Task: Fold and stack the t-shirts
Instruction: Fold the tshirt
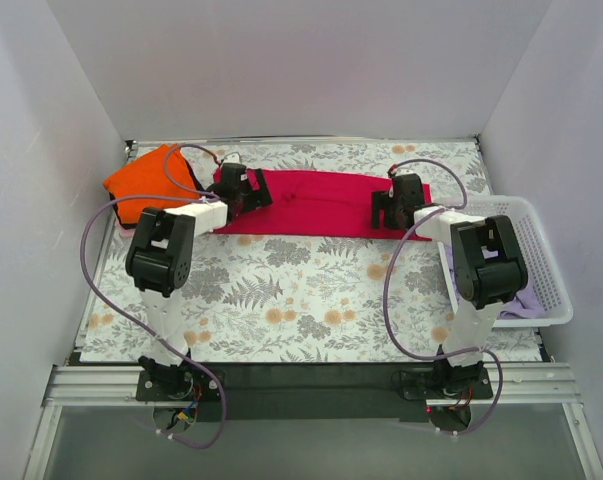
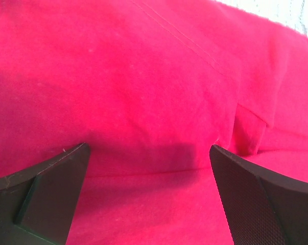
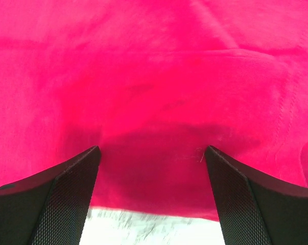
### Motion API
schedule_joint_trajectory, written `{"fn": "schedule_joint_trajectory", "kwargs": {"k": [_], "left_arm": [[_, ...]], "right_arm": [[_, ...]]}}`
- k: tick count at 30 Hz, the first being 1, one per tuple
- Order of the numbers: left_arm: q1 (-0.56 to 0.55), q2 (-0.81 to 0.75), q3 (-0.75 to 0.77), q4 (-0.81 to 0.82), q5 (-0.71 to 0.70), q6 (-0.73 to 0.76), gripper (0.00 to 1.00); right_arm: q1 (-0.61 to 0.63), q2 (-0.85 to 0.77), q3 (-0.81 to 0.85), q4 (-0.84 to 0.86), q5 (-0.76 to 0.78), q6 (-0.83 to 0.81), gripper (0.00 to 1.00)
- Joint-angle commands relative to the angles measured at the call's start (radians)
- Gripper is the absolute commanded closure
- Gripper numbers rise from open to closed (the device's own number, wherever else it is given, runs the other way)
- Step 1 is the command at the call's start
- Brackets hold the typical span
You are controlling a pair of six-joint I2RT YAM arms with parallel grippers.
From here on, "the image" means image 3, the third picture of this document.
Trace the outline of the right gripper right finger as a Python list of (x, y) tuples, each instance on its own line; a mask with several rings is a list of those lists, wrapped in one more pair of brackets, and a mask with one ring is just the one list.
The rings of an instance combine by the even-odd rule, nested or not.
[(308, 188), (205, 151), (225, 244), (308, 245)]

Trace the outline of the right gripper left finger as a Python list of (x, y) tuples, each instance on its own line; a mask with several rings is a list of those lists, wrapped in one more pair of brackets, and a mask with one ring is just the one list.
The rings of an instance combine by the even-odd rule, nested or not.
[(79, 244), (101, 152), (93, 146), (0, 187), (0, 245)]

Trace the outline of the magenta t shirt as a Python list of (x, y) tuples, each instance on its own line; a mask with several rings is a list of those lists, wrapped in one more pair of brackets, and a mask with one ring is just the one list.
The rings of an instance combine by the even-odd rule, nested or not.
[(308, 1), (0, 1), (0, 186), (94, 145), (93, 206), (217, 220), (209, 145), (308, 187)]

